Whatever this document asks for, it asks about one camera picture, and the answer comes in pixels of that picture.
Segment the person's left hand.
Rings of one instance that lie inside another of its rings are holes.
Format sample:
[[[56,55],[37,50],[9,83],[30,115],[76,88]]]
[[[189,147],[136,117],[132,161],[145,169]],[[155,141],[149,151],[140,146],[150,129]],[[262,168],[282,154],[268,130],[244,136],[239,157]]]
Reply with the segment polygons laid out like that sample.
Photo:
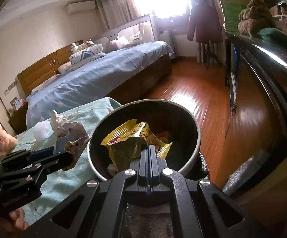
[[[25,221],[23,208],[18,208],[4,217],[0,217],[0,231],[5,235],[16,235],[30,225]]]

